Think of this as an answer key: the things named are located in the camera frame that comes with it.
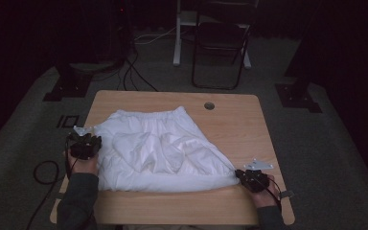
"black base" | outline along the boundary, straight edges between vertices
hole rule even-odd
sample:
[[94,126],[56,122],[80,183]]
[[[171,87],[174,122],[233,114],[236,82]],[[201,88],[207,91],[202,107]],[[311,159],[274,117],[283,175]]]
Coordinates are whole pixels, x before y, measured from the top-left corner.
[[83,98],[91,82],[92,75],[76,75],[76,80],[72,84],[64,85],[61,78],[58,79],[51,93],[44,96],[43,102],[59,102],[62,98]]
[[318,103],[312,101],[310,94],[305,91],[301,96],[293,96],[292,84],[275,84],[283,107],[307,108],[311,113],[322,113]]

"dark background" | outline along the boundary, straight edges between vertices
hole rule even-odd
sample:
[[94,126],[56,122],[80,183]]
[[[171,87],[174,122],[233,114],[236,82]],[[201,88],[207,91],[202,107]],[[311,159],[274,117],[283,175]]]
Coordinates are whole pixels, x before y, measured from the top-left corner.
[[[195,1],[182,2],[191,9]],[[111,0],[0,0],[0,128],[59,57],[120,58],[118,29],[128,27],[126,19],[137,30],[175,25],[175,1],[132,0],[125,6],[129,17],[121,6]],[[285,75],[327,90],[368,166],[368,1],[264,0],[254,36],[302,40]]]

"desk leg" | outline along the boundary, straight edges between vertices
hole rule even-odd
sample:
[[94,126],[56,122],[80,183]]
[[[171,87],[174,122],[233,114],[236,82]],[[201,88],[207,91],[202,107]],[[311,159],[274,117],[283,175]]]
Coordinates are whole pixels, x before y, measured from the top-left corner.
[[181,56],[181,1],[177,0],[177,16],[176,16],[176,26],[175,26],[175,47],[174,47],[174,57],[172,60],[172,65],[180,65]]

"white cloth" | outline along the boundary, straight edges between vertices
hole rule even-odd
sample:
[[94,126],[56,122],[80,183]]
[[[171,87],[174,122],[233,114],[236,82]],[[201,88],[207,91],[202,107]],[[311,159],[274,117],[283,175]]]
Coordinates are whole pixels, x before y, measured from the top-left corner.
[[95,126],[99,190],[194,192],[238,183],[231,162],[184,107],[142,113],[118,110]]

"white desk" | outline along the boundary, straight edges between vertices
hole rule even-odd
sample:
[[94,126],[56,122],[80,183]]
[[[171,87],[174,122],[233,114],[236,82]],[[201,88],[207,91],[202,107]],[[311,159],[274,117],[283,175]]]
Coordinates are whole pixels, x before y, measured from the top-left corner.
[[[181,26],[195,26],[196,25],[196,12],[195,11],[182,11],[181,10],[181,0],[177,0],[177,17],[176,17],[176,28],[175,28],[175,48],[174,57],[172,64],[174,66],[180,65],[181,58]],[[244,68],[250,69],[250,59],[249,55],[244,56]]]

